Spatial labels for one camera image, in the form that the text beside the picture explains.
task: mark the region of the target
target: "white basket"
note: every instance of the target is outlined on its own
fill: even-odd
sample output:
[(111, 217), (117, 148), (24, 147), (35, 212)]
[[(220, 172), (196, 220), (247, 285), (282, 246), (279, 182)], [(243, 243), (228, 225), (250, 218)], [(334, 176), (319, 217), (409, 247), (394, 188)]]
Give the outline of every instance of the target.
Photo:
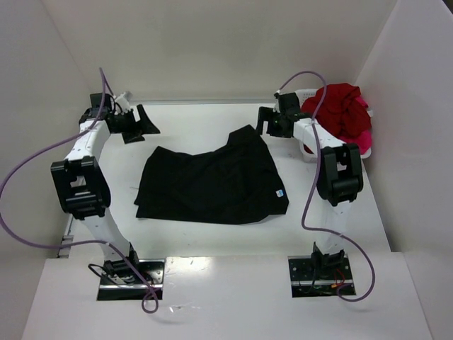
[[(296, 90), (295, 92), (296, 92), (297, 97), (299, 98), (300, 105), (302, 106), (302, 104), (305, 102), (305, 100), (307, 100), (308, 98), (311, 98), (311, 97), (315, 97), (317, 91), (318, 91), (317, 89), (305, 89), (305, 90)], [(373, 116), (373, 110), (368, 108), (367, 112), (370, 117)], [(304, 160), (304, 162), (307, 162), (307, 163), (316, 162), (316, 156), (314, 154), (309, 154), (308, 152), (306, 152), (304, 150), (304, 148), (301, 148), (301, 151), (302, 151), (302, 159)], [(368, 158), (369, 156), (371, 156), (371, 148), (369, 148), (367, 150), (367, 152), (365, 152), (364, 154), (360, 155), (360, 157), (362, 159)]]

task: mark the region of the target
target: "black cable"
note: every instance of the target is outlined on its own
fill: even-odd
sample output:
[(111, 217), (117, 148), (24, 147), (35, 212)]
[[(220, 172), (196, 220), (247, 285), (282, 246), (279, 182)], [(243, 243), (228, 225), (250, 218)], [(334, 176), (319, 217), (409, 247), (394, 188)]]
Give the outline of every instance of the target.
[(309, 293), (311, 293), (311, 291), (313, 290), (314, 283), (315, 283), (315, 281), (316, 281), (317, 275), (318, 275), (317, 267), (314, 267), (314, 269), (313, 269), (313, 280), (312, 280), (312, 282), (311, 282), (311, 286), (310, 286), (310, 288), (309, 288), (306, 292), (303, 292), (304, 294), (309, 294)]
[(122, 110), (122, 107), (120, 104), (118, 104), (117, 102), (115, 102), (115, 106), (117, 106), (118, 108), (120, 108), (120, 113), (123, 113), (124, 111)]
[[(105, 274), (104, 274), (104, 273), (98, 273), (98, 272), (96, 271), (96, 269), (94, 269), (94, 267), (100, 268)], [(108, 282), (112, 283), (113, 285), (118, 285), (114, 280), (112, 280), (111, 278), (109, 278), (109, 277), (106, 275), (107, 271), (106, 271), (106, 269), (105, 269), (104, 267), (99, 266), (98, 264), (90, 263), (90, 264), (88, 265), (88, 269), (89, 269), (90, 271), (92, 271), (93, 274), (96, 275), (96, 276), (98, 276), (99, 278), (101, 278), (101, 279), (104, 278), (104, 279), (106, 279)]]

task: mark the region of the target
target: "red wire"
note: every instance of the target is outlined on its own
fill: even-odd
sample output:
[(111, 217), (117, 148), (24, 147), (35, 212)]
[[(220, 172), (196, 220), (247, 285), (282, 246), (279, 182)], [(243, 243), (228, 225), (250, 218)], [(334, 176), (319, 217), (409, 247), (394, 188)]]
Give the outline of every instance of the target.
[(343, 279), (341, 281), (340, 285), (344, 285), (345, 282), (346, 282), (345, 274), (343, 274), (343, 272), (340, 269), (338, 269), (338, 268), (337, 268), (337, 272), (339, 272), (339, 274), (341, 275), (341, 278)]

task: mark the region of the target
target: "white cable connector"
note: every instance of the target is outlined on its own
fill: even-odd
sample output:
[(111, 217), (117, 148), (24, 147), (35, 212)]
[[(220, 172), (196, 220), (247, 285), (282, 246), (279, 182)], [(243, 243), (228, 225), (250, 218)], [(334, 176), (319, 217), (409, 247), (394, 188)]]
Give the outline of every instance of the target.
[[(129, 91), (123, 92), (119, 96), (115, 97), (115, 102), (121, 107), (123, 112), (127, 112), (131, 109), (129, 100), (132, 98), (132, 94)], [(120, 108), (116, 107), (116, 111), (120, 113)]]

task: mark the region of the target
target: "pink cloth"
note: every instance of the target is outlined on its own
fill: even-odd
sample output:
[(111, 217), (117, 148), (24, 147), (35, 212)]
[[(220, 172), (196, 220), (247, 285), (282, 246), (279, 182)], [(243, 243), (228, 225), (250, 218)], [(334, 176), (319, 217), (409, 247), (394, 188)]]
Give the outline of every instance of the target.
[(368, 108), (368, 104), (363, 100), (362, 96), (355, 97), (355, 100), (359, 102), (364, 108)]
[(338, 137), (339, 140), (342, 140), (347, 143), (355, 143), (359, 146), (360, 154), (364, 154), (372, 146), (373, 139), (371, 137), (371, 132), (369, 130), (363, 131), (359, 137), (349, 138), (346, 136)]

